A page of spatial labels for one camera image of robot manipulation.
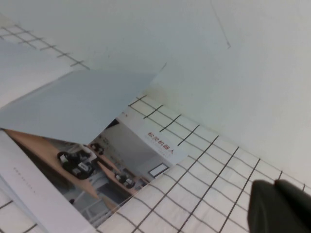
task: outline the white paper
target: white paper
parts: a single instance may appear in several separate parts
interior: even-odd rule
[[[0,108],[72,71],[61,59],[0,40]]]

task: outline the black object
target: black object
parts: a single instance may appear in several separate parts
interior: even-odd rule
[[[254,181],[250,233],[311,233],[311,197],[287,181]]]
[[[105,130],[111,128],[112,126],[118,125],[118,124],[119,124],[119,122],[118,122],[116,119],[114,119],[114,120],[105,128]]]
[[[63,169],[68,171],[80,180],[87,179],[94,171],[94,167],[90,162],[83,162],[78,153],[59,152],[57,158]]]
[[[135,185],[135,182],[131,178],[129,178],[126,174],[115,173],[115,177],[126,188],[133,188]]]

